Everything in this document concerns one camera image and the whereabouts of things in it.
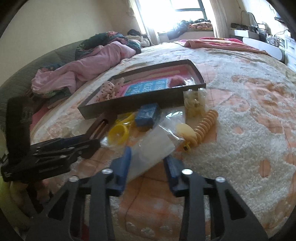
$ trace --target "blue label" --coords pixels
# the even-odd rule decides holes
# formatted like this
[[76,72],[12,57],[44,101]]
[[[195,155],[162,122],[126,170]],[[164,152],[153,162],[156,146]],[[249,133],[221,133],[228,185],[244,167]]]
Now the blue label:
[[146,82],[130,85],[127,88],[124,96],[141,94],[141,93],[155,91],[155,90],[163,90],[163,89],[167,89],[167,87],[168,87],[168,79],[146,81]]

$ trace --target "white drawer cabinet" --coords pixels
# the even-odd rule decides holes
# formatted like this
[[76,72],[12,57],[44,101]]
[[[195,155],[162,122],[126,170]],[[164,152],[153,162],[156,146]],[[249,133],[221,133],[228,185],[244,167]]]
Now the white drawer cabinet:
[[296,72],[296,42],[294,39],[285,37],[285,64]]

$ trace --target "spiral coil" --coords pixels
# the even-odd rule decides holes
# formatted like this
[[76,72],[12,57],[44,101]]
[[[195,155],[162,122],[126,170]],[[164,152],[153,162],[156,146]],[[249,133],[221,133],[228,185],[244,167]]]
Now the spiral coil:
[[219,114],[215,110],[209,110],[204,117],[202,118],[201,122],[193,127],[194,132],[196,133],[196,137],[198,140],[198,144],[202,143],[205,135],[209,132],[211,127],[216,123],[216,119],[218,118]]

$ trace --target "silver screw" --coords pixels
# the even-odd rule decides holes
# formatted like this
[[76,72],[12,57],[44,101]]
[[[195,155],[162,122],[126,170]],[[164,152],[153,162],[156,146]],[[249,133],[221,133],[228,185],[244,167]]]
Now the silver screw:
[[74,183],[74,182],[77,182],[78,180],[79,180],[79,177],[77,177],[77,176],[71,176],[71,177],[69,177],[69,182]]
[[219,177],[216,177],[216,182],[219,182],[219,183],[224,183],[226,181],[225,177],[222,177],[222,176],[219,176]]
[[103,174],[111,174],[113,172],[113,170],[111,168],[105,168],[102,170]]
[[182,173],[183,173],[184,175],[191,175],[191,174],[193,173],[193,171],[192,171],[191,169],[183,169],[183,170],[182,170]]

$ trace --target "mattress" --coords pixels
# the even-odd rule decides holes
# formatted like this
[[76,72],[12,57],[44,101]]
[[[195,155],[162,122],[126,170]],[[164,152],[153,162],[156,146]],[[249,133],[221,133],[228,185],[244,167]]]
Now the mattress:
[[[181,59],[196,64],[207,83],[207,105],[219,112],[205,142],[183,156],[185,166],[204,177],[226,177],[272,237],[296,204],[296,74],[270,56],[175,43],[145,48],[47,113],[31,132],[32,143],[83,133],[94,120],[84,120],[77,106],[113,75]],[[120,152],[99,149],[91,159],[74,163],[70,173],[50,178],[50,188],[56,192],[73,174],[95,174]],[[161,163],[110,203],[117,240],[178,240],[183,199],[169,192]],[[209,234],[207,209],[206,217]]]

